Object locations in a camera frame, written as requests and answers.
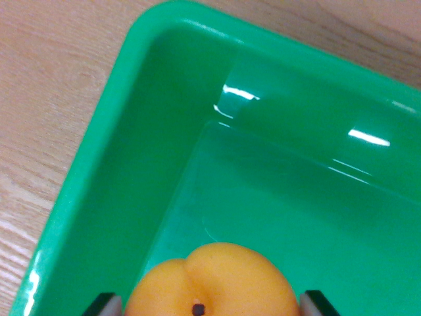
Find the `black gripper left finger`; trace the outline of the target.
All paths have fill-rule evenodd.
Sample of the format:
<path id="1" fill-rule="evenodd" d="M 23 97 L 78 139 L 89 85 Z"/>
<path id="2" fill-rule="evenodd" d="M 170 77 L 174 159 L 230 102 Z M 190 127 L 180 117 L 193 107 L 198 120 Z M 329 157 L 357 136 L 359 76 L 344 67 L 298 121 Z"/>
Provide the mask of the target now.
<path id="1" fill-rule="evenodd" d="M 100 293 L 82 316 L 122 316 L 122 298 L 112 292 Z"/>

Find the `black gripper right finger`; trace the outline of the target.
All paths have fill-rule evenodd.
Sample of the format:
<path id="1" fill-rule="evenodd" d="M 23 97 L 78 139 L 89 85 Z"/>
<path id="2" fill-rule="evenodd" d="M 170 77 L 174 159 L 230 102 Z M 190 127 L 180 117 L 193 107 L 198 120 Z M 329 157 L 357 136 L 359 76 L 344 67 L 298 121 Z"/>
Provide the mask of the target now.
<path id="1" fill-rule="evenodd" d="M 300 315 L 302 316 L 340 316 L 320 290 L 306 290 L 299 297 Z"/>

